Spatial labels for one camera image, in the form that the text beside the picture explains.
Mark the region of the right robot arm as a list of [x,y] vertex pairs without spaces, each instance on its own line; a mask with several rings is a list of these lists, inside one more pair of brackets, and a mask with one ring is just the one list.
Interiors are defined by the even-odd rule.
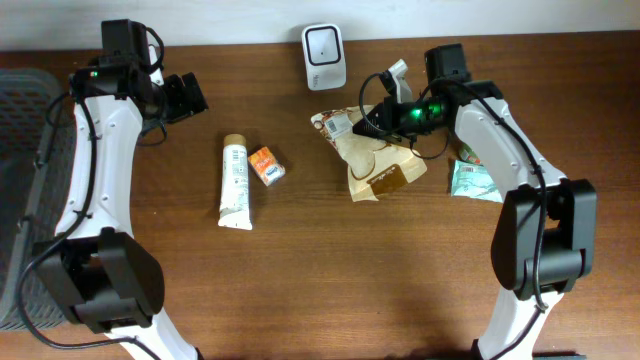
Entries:
[[530,359],[553,307],[594,258],[597,194],[551,165],[517,125],[491,80],[475,80],[461,44],[425,52],[428,84],[414,97],[398,61],[375,73],[387,97],[360,111],[367,136],[415,142],[447,128],[479,157],[503,205],[491,244],[500,284],[488,327],[474,340],[475,359]]

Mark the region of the grey plastic mesh basket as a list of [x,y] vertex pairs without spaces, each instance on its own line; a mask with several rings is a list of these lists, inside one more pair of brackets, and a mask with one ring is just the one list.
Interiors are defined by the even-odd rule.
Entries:
[[1,71],[1,330],[23,331],[16,285],[32,257],[49,246],[70,186],[76,131],[62,113],[45,121],[63,93],[58,79],[38,69]]

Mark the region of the orange small carton box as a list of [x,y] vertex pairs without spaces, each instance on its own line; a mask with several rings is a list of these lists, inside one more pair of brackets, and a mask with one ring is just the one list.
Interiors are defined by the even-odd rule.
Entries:
[[251,154],[248,160],[254,172],[265,186],[272,185],[286,174],[285,168],[266,146]]

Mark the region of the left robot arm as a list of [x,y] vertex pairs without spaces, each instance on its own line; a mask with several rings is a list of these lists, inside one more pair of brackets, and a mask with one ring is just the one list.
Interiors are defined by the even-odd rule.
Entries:
[[208,104],[192,73],[163,76],[164,44],[129,19],[101,24],[102,53],[69,78],[76,140],[67,200],[51,245],[26,268],[64,317],[135,359],[199,359],[164,309],[159,262],[134,238],[132,166],[146,133]]

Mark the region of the beige brown snack bag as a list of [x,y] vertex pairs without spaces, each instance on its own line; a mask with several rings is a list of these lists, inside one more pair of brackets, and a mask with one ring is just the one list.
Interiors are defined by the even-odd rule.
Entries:
[[427,172],[409,148],[357,134],[356,126],[365,125],[358,107],[320,112],[310,123],[346,162],[353,202],[379,201]]

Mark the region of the white barcode scanner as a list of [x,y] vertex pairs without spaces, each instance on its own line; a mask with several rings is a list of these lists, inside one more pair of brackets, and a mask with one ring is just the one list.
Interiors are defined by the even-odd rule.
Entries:
[[335,24],[315,24],[301,34],[307,85],[311,91],[341,88],[346,84],[347,67],[340,28]]

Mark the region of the green lid jar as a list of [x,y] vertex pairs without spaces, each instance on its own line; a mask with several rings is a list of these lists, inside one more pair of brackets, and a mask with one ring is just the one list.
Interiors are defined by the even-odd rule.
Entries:
[[475,165],[482,165],[482,161],[466,143],[462,143],[460,145],[458,150],[458,155],[460,159],[464,162],[475,164]]

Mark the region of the white tube gold cap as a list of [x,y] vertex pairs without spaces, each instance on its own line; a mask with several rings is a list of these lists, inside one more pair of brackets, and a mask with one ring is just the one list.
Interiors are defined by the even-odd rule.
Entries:
[[240,134],[224,137],[221,197],[218,225],[252,230],[246,139]]

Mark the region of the teal snack packet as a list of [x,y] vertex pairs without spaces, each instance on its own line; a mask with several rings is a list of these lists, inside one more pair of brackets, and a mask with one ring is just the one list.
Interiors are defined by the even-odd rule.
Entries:
[[485,167],[456,160],[451,179],[450,194],[502,203],[502,196]]

